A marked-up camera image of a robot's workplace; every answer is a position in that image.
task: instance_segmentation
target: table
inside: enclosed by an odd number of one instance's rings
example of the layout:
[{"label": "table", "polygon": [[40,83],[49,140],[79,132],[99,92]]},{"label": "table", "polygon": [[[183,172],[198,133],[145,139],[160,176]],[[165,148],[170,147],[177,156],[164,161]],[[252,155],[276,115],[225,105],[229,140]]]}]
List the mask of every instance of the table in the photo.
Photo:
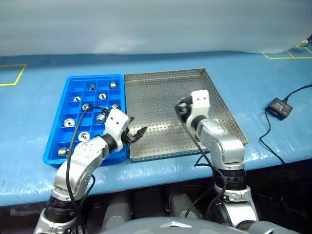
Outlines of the table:
[{"label": "table", "polygon": [[[56,169],[45,165],[42,156],[65,81],[73,75],[205,68],[249,141],[245,146],[246,169],[280,164],[258,141],[268,129],[264,108],[275,97],[283,99],[312,82],[312,54],[311,59],[307,55],[303,59],[283,58],[290,57],[286,53],[279,55],[281,59],[270,59],[276,56],[209,52],[0,57],[0,83],[7,84],[0,86],[0,206],[49,198]],[[22,65],[3,66],[8,64]],[[288,104],[293,107],[291,114],[283,121],[270,117],[272,131],[264,138],[286,163],[312,157],[312,89],[292,95]],[[98,168],[91,194],[210,177],[209,168],[193,166],[197,158],[126,160]]]}]

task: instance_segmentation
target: black power adapter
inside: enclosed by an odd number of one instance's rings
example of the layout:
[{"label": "black power adapter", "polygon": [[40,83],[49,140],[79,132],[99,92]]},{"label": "black power adapter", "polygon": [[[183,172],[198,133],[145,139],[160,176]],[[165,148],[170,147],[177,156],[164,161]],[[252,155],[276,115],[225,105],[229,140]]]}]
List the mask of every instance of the black power adapter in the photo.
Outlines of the black power adapter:
[{"label": "black power adapter", "polygon": [[287,102],[276,97],[273,101],[271,101],[267,108],[265,108],[265,110],[279,120],[283,120],[290,114],[293,108],[288,105]]}]

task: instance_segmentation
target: stainless steel tray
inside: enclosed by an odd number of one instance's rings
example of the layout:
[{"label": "stainless steel tray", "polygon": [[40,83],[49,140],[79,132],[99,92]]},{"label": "stainless steel tray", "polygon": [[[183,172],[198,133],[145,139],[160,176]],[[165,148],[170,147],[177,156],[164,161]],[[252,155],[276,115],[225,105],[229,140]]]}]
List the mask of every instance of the stainless steel tray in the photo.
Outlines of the stainless steel tray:
[{"label": "stainless steel tray", "polygon": [[209,116],[248,143],[205,69],[125,75],[128,116],[134,116],[130,133],[148,126],[145,135],[130,146],[130,159],[142,161],[197,154],[199,151],[176,117],[174,106],[191,91],[209,91]]}]

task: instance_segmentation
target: blue plastic tray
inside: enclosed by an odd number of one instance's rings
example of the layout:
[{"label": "blue plastic tray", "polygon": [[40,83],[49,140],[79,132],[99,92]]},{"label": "blue plastic tray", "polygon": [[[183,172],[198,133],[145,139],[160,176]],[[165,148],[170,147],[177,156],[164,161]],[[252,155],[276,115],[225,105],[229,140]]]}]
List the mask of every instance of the blue plastic tray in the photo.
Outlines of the blue plastic tray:
[{"label": "blue plastic tray", "polygon": [[[110,88],[110,82],[116,82],[117,88]],[[95,84],[96,89],[90,91],[90,84]],[[98,95],[106,93],[107,98],[100,100]],[[81,97],[81,101],[73,101],[74,97]],[[82,105],[88,102],[92,106],[101,106],[111,108],[117,103],[123,112],[125,112],[125,91],[124,79],[122,75],[96,75],[96,76],[73,76],[66,81],[62,97],[60,99],[58,110],[55,115],[52,130],[49,136],[47,146],[43,155],[45,164],[58,168],[66,160],[58,156],[58,150],[61,147],[69,147],[73,137],[75,127],[64,127],[64,120],[72,118],[76,124],[83,110]],[[103,134],[104,124],[96,120],[96,116],[101,113],[99,109],[93,109],[84,116],[81,126],[77,132],[74,146],[78,141],[78,135],[81,132],[89,132],[90,137]],[[103,164],[119,163],[126,159],[127,148],[124,147],[120,152],[112,152]]]}]

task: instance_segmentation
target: white backdrop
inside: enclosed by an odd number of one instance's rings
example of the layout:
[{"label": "white backdrop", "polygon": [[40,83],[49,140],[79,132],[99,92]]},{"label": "white backdrop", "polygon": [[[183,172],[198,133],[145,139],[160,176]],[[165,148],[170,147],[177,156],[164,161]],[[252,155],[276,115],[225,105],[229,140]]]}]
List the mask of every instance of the white backdrop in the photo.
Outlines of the white backdrop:
[{"label": "white backdrop", "polygon": [[278,53],[312,33],[312,0],[1,0],[0,56]]}]

